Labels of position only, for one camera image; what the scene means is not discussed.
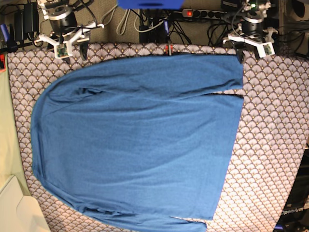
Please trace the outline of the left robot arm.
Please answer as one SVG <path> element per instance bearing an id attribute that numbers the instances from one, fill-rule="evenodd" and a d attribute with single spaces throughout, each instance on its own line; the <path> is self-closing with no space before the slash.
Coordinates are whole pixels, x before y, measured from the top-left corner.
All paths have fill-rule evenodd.
<path id="1" fill-rule="evenodd" d="M 253 51 L 257 59 L 275 54 L 272 35 L 278 31 L 264 27 L 267 10 L 271 6 L 269 0 L 242 0 L 235 13 L 224 15 L 223 19 L 231 25 L 232 31 L 223 38 L 223 43 L 232 43 L 240 63 L 244 62 L 247 49 Z"/>

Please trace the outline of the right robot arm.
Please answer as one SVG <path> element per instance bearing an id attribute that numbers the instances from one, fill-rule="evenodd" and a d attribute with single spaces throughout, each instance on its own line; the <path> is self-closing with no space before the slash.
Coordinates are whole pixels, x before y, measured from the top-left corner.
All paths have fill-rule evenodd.
<path id="1" fill-rule="evenodd" d="M 34 40 L 34 45 L 48 44 L 57 59 L 69 62 L 73 56 L 73 47 L 79 46 L 79 51 L 83 60 L 87 60 L 87 51 L 90 42 L 90 32 L 93 29 L 104 28 L 99 23 L 89 6 L 92 0 L 77 0 L 70 4 L 68 0 L 39 0 L 38 6 L 41 8 L 43 17 L 50 22 L 52 32 L 50 35 L 39 34 Z M 87 25 L 78 25 L 75 13 L 86 9 L 93 21 Z"/>

